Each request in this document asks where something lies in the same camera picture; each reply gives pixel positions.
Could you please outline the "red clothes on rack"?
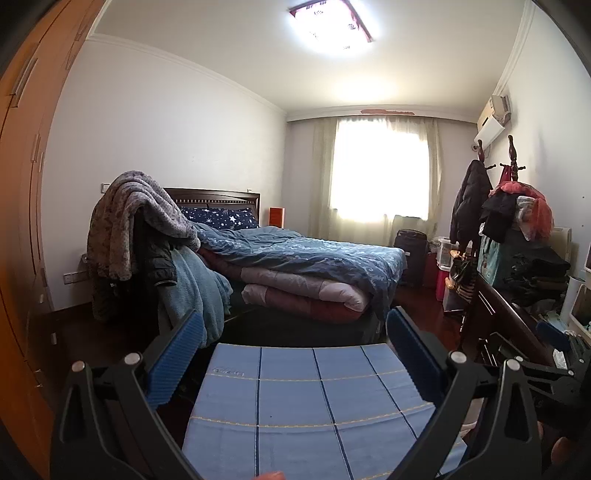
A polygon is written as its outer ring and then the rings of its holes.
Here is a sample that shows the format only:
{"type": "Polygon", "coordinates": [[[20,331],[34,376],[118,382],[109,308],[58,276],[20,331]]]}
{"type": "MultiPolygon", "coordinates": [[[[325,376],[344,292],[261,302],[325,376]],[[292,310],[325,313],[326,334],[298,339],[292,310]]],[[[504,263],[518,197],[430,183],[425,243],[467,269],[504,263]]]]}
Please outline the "red clothes on rack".
{"type": "Polygon", "coordinates": [[[514,220],[528,241],[550,238],[554,228],[553,214],[541,192],[526,183],[506,181],[492,190],[489,196],[498,193],[517,196],[514,220]]]}

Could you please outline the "dark wooden headboard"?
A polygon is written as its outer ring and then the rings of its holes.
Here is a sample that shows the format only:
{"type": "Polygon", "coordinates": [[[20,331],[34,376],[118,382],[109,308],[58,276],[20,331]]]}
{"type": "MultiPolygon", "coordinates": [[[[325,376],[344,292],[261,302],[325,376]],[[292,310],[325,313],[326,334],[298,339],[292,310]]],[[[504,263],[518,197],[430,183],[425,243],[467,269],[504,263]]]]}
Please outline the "dark wooden headboard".
{"type": "Polygon", "coordinates": [[[249,208],[256,225],[260,222],[260,194],[254,192],[165,188],[166,193],[179,206],[187,208],[224,208],[240,210],[249,208]]]}

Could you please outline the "teal printed bag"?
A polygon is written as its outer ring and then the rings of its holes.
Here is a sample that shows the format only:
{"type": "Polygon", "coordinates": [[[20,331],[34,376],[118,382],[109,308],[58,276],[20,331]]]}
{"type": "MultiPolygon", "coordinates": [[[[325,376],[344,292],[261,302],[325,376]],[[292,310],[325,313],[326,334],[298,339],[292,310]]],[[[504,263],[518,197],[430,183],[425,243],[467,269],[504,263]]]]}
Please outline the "teal printed bag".
{"type": "Polygon", "coordinates": [[[497,281],[502,263],[503,244],[483,236],[478,257],[478,271],[491,286],[497,281]]]}

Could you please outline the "orange bedside box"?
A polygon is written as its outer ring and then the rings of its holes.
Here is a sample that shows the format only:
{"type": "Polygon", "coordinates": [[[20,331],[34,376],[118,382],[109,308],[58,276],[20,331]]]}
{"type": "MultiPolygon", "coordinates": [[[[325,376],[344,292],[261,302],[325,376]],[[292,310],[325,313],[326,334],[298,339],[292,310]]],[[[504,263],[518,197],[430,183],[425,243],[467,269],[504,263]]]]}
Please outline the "orange bedside box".
{"type": "Polygon", "coordinates": [[[270,207],[269,209],[269,224],[270,226],[283,228],[284,217],[286,217],[286,211],[283,207],[270,207]]]}

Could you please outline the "white air conditioner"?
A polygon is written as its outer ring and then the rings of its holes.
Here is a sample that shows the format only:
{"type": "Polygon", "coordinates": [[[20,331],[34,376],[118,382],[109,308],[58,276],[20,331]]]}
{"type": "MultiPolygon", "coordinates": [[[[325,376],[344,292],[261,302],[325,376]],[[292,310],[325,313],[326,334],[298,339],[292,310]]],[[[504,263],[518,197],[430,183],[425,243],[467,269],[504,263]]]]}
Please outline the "white air conditioner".
{"type": "Polygon", "coordinates": [[[492,95],[479,116],[478,132],[474,138],[474,144],[476,146],[482,145],[484,149],[491,146],[505,130],[510,119],[511,110],[508,97],[492,95]]]}

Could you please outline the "orange wooden wardrobe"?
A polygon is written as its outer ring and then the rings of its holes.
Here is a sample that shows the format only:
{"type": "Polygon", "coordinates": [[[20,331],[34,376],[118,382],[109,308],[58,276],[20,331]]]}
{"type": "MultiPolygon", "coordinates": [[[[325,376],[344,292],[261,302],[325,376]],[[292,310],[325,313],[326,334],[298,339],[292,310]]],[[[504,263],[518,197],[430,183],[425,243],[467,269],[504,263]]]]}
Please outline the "orange wooden wardrobe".
{"type": "Polygon", "coordinates": [[[52,309],[41,234],[43,163],[63,86],[104,4],[31,6],[1,74],[1,447],[46,479],[54,413],[31,343],[32,320],[52,309]]]}

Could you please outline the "black suitcase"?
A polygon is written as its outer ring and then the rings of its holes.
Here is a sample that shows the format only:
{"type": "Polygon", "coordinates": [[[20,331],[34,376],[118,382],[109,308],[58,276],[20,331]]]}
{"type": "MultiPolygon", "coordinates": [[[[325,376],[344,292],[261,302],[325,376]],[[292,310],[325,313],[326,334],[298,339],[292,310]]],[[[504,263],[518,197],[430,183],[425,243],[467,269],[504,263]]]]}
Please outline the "black suitcase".
{"type": "Polygon", "coordinates": [[[428,253],[427,235],[417,230],[399,230],[394,239],[394,247],[402,249],[405,253],[407,266],[403,272],[402,282],[414,287],[422,286],[428,253]]]}

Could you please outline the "blue table cloth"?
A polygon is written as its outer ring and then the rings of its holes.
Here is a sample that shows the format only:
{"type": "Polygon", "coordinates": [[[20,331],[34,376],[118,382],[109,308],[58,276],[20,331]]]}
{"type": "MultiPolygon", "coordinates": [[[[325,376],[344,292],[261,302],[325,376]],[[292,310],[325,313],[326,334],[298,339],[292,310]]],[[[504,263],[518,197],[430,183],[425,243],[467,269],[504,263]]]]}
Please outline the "blue table cloth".
{"type": "Polygon", "coordinates": [[[386,344],[218,344],[182,451],[205,479],[386,479],[434,411],[386,344]]]}

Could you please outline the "sheer window curtain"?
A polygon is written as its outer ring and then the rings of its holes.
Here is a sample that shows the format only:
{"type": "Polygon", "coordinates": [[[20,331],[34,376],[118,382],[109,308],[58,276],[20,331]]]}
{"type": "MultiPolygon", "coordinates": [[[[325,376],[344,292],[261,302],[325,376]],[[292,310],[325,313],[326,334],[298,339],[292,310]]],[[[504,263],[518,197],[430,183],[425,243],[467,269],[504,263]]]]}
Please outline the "sheer window curtain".
{"type": "Polygon", "coordinates": [[[308,234],[382,246],[402,230],[435,236],[443,175],[437,120],[325,118],[314,126],[308,234]]]}

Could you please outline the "ceiling lamp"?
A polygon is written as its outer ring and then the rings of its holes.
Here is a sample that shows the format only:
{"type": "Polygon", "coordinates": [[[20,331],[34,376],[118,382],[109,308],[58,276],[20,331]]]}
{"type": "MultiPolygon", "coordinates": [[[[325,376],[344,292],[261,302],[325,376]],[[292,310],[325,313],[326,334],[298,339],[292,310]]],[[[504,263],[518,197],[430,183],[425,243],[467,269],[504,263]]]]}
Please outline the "ceiling lamp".
{"type": "Polygon", "coordinates": [[[346,50],[374,41],[366,23],[349,1],[305,1],[287,12],[301,36],[315,47],[346,50]]]}

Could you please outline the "white shelf unit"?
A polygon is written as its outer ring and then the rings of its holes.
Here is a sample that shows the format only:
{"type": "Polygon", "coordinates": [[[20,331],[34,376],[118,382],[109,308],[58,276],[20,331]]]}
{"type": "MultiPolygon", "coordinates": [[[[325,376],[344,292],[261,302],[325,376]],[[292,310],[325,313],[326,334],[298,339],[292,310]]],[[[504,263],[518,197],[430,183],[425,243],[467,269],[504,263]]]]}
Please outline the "white shelf unit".
{"type": "Polygon", "coordinates": [[[582,273],[582,279],[571,277],[569,280],[560,321],[566,330],[590,343],[590,252],[587,252],[582,273]]]}

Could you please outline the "pile of dark clothes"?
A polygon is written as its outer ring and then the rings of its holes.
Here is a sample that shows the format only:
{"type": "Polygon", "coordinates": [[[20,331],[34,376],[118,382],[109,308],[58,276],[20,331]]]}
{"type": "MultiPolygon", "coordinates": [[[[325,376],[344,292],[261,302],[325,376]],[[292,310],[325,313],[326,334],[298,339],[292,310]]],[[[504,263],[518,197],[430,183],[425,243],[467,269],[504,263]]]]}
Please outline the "pile of dark clothes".
{"type": "Polygon", "coordinates": [[[524,251],[513,257],[504,279],[513,301],[528,307],[542,300],[559,300],[566,292],[570,263],[550,247],[524,251]]]}

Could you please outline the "bed with dark sheet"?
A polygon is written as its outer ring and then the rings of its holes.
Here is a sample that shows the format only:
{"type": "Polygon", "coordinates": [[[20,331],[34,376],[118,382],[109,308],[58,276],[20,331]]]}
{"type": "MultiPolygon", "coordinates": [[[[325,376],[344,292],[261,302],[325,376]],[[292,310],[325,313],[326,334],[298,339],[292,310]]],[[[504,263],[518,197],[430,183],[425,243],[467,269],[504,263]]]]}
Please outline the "bed with dark sheet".
{"type": "Polygon", "coordinates": [[[369,307],[359,320],[332,324],[262,306],[233,307],[220,342],[263,347],[346,347],[378,343],[384,329],[369,307]]]}

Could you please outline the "dark wooden cabinet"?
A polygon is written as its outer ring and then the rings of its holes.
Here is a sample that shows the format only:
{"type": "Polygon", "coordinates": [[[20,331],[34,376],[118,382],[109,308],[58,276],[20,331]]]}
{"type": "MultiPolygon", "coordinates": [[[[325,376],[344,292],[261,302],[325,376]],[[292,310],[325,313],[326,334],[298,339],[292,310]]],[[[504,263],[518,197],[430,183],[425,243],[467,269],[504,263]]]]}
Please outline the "dark wooden cabinet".
{"type": "Polygon", "coordinates": [[[460,350],[491,366],[517,358],[555,367],[554,348],[537,333],[538,321],[478,273],[474,295],[460,329],[460,350]]]}

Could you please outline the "blue duvet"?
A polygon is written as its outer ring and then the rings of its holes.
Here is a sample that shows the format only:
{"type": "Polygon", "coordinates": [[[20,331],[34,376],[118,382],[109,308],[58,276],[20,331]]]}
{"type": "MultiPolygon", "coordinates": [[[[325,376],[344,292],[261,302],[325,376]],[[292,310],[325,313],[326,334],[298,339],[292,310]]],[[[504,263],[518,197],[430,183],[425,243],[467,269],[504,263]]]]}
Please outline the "blue duvet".
{"type": "Polygon", "coordinates": [[[273,226],[219,230],[193,224],[201,246],[231,265],[263,267],[284,273],[311,275],[360,288],[384,320],[407,267],[396,247],[329,241],[305,237],[273,226]]]}

